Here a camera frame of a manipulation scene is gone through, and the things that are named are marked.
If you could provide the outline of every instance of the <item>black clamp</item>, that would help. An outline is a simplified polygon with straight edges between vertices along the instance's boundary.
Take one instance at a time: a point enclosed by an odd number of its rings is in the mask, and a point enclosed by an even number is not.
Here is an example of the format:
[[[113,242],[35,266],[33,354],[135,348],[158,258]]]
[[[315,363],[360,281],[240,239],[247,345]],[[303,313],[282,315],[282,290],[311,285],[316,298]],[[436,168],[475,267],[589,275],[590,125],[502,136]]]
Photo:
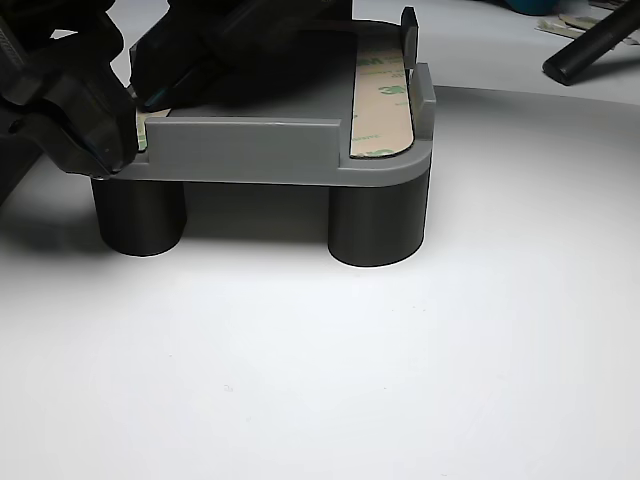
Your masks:
[[[35,143],[67,173],[107,178],[138,145],[135,104],[110,67],[124,47],[105,13],[113,0],[96,3],[0,11],[0,137]],[[74,33],[54,40],[55,29]]]

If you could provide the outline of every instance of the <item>cylindrical leg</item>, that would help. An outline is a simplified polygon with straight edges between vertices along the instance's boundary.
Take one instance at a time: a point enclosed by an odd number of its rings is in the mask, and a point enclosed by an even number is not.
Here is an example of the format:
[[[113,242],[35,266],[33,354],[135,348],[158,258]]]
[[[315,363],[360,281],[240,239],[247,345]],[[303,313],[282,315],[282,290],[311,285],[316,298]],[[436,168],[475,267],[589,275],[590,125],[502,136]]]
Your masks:
[[[114,250],[149,257],[172,249],[187,222],[182,182],[92,180],[103,240]]]
[[[424,239],[429,171],[382,188],[332,187],[329,250],[343,263],[378,267],[413,255]]]

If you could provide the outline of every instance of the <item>black device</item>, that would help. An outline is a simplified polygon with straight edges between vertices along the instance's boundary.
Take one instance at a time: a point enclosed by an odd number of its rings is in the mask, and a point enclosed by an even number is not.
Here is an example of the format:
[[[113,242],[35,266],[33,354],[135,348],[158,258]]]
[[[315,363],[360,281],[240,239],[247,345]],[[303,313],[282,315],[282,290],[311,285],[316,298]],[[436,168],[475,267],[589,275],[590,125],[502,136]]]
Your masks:
[[[640,0],[628,0],[542,65],[542,71],[563,85],[640,28]]]
[[[106,14],[114,2],[0,0],[4,196],[34,156],[16,160],[10,143],[32,145],[67,173],[109,178],[138,152],[136,102],[150,111],[187,105],[247,59],[285,48],[306,20],[351,15],[350,0],[171,0],[132,49],[133,98],[110,67],[124,48]],[[56,30],[73,33],[53,39]]]

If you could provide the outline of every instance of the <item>black tool handle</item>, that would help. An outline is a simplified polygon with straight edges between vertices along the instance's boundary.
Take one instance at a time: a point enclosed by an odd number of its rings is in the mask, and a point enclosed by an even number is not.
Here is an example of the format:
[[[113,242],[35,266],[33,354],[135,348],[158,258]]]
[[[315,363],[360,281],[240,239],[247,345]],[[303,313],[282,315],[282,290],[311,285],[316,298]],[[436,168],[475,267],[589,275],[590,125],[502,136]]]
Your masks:
[[[542,71],[563,85],[640,28],[640,0],[629,0],[542,65]]]

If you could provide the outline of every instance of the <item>printed 3m logo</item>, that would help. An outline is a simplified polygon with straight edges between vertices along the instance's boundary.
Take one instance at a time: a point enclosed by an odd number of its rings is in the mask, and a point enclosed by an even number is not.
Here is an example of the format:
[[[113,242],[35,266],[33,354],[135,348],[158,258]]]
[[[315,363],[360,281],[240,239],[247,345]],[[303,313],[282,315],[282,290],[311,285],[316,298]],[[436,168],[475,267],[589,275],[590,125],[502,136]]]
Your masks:
[[[394,85],[392,87],[380,87],[378,90],[384,95],[398,95],[400,93],[407,93],[407,87],[402,85]]]

